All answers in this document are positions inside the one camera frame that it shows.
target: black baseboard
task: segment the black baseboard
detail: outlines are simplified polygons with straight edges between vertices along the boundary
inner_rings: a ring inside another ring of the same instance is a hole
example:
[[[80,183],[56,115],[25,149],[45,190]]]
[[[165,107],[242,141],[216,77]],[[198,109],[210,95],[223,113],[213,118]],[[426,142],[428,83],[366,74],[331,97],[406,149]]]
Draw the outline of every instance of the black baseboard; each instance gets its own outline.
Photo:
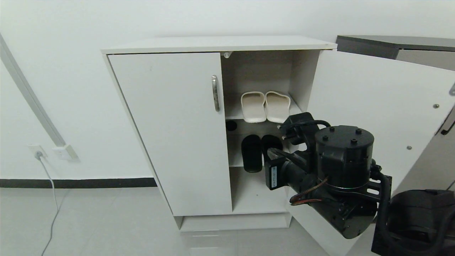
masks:
[[[136,179],[55,179],[56,189],[106,189],[156,187],[154,178]],[[0,179],[0,188],[50,189],[48,179]]]

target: black slipper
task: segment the black slipper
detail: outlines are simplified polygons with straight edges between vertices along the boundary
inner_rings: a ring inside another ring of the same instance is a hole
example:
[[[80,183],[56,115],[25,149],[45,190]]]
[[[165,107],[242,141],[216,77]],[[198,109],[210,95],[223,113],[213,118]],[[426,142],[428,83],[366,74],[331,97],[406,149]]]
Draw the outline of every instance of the black slipper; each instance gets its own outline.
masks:
[[[261,138],[257,135],[248,135],[242,141],[243,168],[249,173],[262,170]]]
[[[264,162],[270,161],[270,158],[267,155],[267,150],[269,148],[278,148],[283,150],[283,143],[281,143],[281,140],[278,139],[278,137],[273,135],[264,135],[264,137],[262,137],[261,144],[262,153],[264,154]]]

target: cabinet top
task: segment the cabinet top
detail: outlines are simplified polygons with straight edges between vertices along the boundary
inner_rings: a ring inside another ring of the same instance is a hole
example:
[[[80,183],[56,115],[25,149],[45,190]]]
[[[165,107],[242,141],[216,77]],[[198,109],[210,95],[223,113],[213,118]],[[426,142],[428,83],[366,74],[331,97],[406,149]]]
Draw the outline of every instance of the cabinet top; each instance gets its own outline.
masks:
[[[304,36],[155,37],[101,50],[103,54],[207,51],[336,49],[337,44]]]

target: white cabinet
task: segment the white cabinet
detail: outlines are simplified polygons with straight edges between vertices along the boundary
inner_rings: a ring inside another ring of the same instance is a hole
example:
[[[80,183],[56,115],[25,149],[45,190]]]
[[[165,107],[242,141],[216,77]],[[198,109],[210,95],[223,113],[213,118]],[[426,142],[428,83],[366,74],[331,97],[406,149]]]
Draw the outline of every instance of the white cabinet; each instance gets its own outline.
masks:
[[[303,36],[231,36],[155,38],[102,51],[181,230],[287,227],[293,215],[324,243],[317,228],[324,220],[307,206],[289,210],[289,188],[269,191],[263,171],[243,170],[245,136],[279,135],[275,123],[243,121],[247,91],[280,91],[292,98],[291,114],[369,130],[373,158],[396,188],[454,105],[455,72],[335,48]],[[227,131],[226,120],[237,129]]]

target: cabinet door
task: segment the cabinet door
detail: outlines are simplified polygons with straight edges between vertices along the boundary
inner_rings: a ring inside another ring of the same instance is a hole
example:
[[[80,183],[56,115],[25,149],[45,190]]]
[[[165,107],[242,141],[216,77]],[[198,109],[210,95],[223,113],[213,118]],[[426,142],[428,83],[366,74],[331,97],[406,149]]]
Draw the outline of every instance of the cabinet door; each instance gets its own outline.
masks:
[[[219,53],[125,54],[109,60],[172,213],[231,213]]]
[[[455,97],[449,90],[454,82],[455,72],[449,70],[322,51],[308,112],[334,126],[370,131],[373,158],[393,177],[395,190],[452,109]],[[344,239],[307,205],[289,211],[332,256],[345,255],[356,241]]]

